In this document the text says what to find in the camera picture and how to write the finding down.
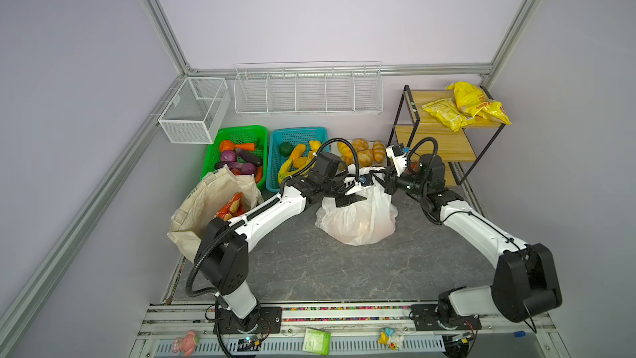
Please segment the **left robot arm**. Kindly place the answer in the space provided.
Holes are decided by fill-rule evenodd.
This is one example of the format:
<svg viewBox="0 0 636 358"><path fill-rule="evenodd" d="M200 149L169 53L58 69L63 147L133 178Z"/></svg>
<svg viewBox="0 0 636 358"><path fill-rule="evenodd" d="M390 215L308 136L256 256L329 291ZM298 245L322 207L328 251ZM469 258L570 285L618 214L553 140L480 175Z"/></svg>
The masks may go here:
<svg viewBox="0 0 636 358"><path fill-rule="evenodd" d="M353 179L339 167L345 161L324 150L342 143L353 157ZM253 331L261 320L261 305L248 282L248 256L258 242L286 220L303 213L316 199L332 197L347 205L359 200L353 189L362 187L359 155L352 142L334 138L316 151L305 167L280 182L279 192L263 204L231 220L213 219L204 233L186 279L190 297L212 293L217 308L226 310L240 332Z"/></svg>

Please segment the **cream canvas tote bag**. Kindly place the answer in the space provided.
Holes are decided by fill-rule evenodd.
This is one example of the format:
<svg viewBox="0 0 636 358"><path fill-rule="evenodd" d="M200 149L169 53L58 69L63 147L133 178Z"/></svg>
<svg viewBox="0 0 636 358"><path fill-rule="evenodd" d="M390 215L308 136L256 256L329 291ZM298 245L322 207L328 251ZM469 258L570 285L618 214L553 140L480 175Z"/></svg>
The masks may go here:
<svg viewBox="0 0 636 358"><path fill-rule="evenodd" d="M223 167L204 176L173 214L167 236L192 264L207 225L237 193L243 193L241 203L248 210L263 203L253 176L237 176Z"/></svg>

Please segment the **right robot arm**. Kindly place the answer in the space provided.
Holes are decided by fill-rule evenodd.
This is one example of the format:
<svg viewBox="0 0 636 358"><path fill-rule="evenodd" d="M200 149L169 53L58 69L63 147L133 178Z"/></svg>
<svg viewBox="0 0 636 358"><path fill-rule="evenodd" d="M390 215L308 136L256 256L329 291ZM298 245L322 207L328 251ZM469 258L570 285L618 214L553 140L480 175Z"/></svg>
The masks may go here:
<svg viewBox="0 0 636 358"><path fill-rule="evenodd" d="M533 324L539 314L561 307L562 295L553 253L530 245L480 215L459 194L447 188L445 164L436 152L412 160L416 149L387 147L387 165L373 173L392 195L403 191L422 208L427 219L471 243L495 268L489 285L455 288L441 293L435 316L441 328L454 330L469 318L502 316L512 323Z"/></svg>

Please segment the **red snack bag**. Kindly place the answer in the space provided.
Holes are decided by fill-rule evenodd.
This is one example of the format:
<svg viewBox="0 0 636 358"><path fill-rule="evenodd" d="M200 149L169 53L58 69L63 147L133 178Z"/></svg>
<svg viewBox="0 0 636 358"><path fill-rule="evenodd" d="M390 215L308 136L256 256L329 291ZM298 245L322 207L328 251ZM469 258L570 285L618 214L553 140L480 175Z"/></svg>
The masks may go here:
<svg viewBox="0 0 636 358"><path fill-rule="evenodd" d="M229 221L232 218L245 214L246 209L242 203L242 198L242 192L234 194L230 200L217 211L215 218L220 218L223 221Z"/></svg>

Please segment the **white plastic grocery bag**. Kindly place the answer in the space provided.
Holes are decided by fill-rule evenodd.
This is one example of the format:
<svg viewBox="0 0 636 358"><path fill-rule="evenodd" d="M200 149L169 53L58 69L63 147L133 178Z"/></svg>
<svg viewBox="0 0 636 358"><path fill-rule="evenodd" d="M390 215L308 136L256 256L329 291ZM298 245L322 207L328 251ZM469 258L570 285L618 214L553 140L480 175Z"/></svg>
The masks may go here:
<svg viewBox="0 0 636 358"><path fill-rule="evenodd" d="M316 212L315 227L352 246L372 245L392 235L398 216L392 196L378 181L355 195L364 200L346 207L337 207L334 198L324 198Z"/></svg>

